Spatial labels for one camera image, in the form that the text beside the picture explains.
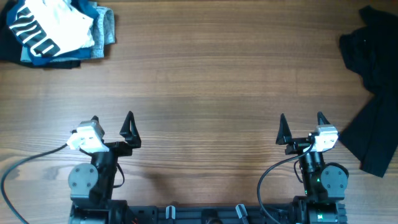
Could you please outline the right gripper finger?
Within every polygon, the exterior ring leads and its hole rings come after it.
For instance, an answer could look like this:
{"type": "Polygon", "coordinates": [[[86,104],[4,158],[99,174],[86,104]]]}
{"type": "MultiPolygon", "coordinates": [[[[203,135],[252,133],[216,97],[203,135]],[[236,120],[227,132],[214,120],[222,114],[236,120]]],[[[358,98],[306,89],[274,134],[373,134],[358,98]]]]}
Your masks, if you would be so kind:
{"type": "Polygon", "coordinates": [[[277,145],[286,145],[290,144],[291,142],[292,142],[292,133],[290,132],[290,128],[285,118],[285,115],[282,113],[280,115],[279,130],[277,133],[275,143],[277,145]]]}
{"type": "Polygon", "coordinates": [[[329,125],[330,122],[326,119],[326,117],[324,116],[324,114],[319,111],[317,113],[317,121],[318,121],[318,125],[329,125]]]}

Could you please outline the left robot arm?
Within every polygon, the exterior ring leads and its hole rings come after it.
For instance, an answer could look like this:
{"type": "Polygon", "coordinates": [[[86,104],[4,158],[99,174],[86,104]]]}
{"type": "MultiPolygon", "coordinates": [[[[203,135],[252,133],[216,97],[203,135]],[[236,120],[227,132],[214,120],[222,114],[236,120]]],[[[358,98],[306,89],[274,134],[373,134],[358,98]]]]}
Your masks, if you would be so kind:
{"type": "Polygon", "coordinates": [[[134,114],[127,113],[119,134],[124,141],[108,142],[97,116],[83,121],[72,131],[67,145],[91,157],[91,162],[75,166],[68,176],[72,207],[69,223],[139,223],[126,200],[113,200],[117,172],[122,172],[120,157],[132,155],[141,147],[134,114]]]}

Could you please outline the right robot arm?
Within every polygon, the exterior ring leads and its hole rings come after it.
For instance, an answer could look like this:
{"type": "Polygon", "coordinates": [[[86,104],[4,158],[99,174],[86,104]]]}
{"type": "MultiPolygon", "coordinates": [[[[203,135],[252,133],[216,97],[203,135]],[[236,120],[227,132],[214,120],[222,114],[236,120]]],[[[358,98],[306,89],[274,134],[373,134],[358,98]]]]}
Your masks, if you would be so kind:
{"type": "Polygon", "coordinates": [[[285,115],[280,116],[275,141],[285,145],[287,155],[297,155],[305,195],[296,196],[289,205],[289,223],[344,223],[343,206],[348,185],[348,170],[342,165],[325,163],[323,153],[334,148],[339,132],[334,125],[317,114],[318,125],[304,138],[293,138],[285,115]]]}

